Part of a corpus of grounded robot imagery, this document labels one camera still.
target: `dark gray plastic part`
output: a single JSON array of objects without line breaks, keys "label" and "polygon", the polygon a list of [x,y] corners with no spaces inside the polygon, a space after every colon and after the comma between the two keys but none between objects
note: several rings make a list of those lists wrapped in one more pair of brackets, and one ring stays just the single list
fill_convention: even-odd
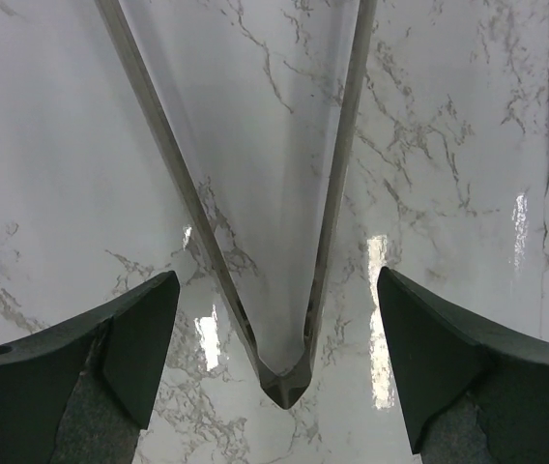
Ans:
[{"label": "dark gray plastic part", "polygon": [[131,463],[147,428],[180,284],[164,273],[0,346],[0,464]]},{"label": "dark gray plastic part", "polygon": [[423,462],[549,464],[549,343],[388,268],[378,295],[410,445]]}]

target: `marble floor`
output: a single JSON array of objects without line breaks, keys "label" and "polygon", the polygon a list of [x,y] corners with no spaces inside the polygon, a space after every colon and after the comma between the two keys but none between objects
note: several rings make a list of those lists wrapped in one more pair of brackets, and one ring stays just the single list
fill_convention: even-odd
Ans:
[{"label": "marble floor", "polygon": [[[357,2],[124,4],[262,355],[284,368]],[[0,343],[162,270],[183,283],[135,463],[419,462],[380,322],[384,265],[549,340],[549,0],[379,4],[320,356],[289,411],[230,329],[94,2],[0,0]]]}]

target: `glossy floor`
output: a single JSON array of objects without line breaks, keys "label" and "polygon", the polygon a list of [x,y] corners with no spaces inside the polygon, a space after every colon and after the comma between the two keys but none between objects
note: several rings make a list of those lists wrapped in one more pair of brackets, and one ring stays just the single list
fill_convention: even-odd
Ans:
[{"label": "glossy floor", "polygon": [[[356,2],[126,7],[264,356],[284,367]],[[94,2],[0,1],[0,343],[174,269],[178,321],[135,462],[414,462],[383,265],[549,339],[549,3],[381,3],[367,66],[321,356],[286,412],[229,329]]]}]

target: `metal bracket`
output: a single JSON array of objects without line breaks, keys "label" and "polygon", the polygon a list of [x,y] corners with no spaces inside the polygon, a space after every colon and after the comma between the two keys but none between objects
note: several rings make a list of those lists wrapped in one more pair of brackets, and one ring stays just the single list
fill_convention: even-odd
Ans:
[{"label": "metal bracket", "polygon": [[332,158],[324,218],[318,242],[313,284],[305,316],[304,353],[297,364],[283,375],[272,372],[259,358],[253,329],[119,0],[97,0],[97,4],[123,63],[132,90],[141,104],[152,134],[159,145],[160,154],[184,198],[197,235],[210,258],[222,297],[230,310],[230,320],[245,346],[246,354],[260,380],[260,385],[278,406],[289,409],[298,401],[311,382],[328,260],[354,138],[356,115],[377,0],[360,0]]}]

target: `metal rail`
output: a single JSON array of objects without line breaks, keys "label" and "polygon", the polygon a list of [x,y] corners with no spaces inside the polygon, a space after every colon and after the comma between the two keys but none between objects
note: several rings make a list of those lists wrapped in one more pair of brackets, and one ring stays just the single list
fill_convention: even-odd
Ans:
[{"label": "metal rail", "polygon": [[217,276],[223,298],[231,311],[230,320],[245,346],[251,364],[264,392],[280,407],[289,409],[302,396],[311,382],[315,348],[320,330],[324,289],[328,277],[329,257],[336,231],[341,196],[345,184],[356,115],[361,97],[366,59],[371,40],[377,0],[360,0],[350,63],[336,134],[332,169],[317,249],[317,258],[309,304],[304,322],[304,353],[297,364],[284,375],[273,373],[259,358],[255,335],[243,308],[215,234],[190,178],[180,147],[160,103],[159,96],[139,52],[119,0],[96,0],[109,35],[122,61],[132,90],[137,96],[150,130],[159,145],[160,154],[182,195],[197,235]]}]

